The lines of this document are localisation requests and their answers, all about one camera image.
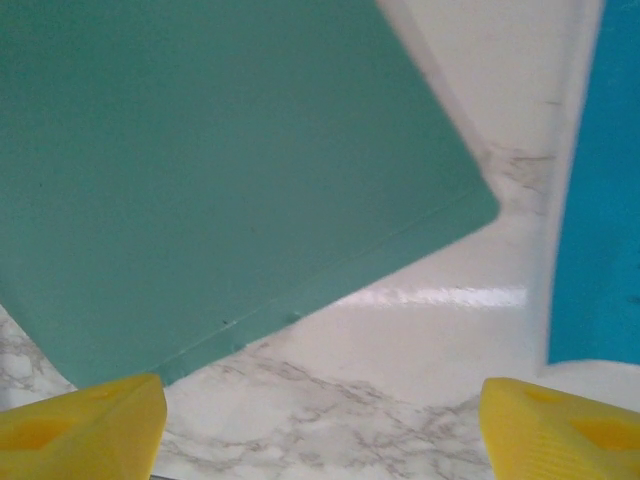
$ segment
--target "yellow plastic piece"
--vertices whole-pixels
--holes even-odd
[[[0,480],[148,480],[167,418],[156,375],[0,413]]]
[[[480,428],[497,480],[640,480],[640,414],[488,379]]]

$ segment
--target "marble surface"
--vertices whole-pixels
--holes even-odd
[[[638,367],[540,368],[600,2],[381,3],[476,152],[501,215],[168,388],[159,475],[490,479],[476,418],[486,377],[640,404]],[[2,409],[71,390],[4,311],[0,382]]]

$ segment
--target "white marble countertop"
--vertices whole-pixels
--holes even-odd
[[[501,215],[168,388],[160,475],[489,479],[476,419],[486,377],[640,405],[637,367],[538,368],[600,2],[381,2],[477,152]],[[2,409],[71,389],[1,311],[0,379]]]

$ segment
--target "blue panel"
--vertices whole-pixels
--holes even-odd
[[[633,3],[608,2],[602,20],[558,253],[550,363],[640,363],[640,5]]]

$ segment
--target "teal board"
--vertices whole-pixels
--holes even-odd
[[[78,386],[175,381],[496,215],[373,1],[2,9],[0,302]]]

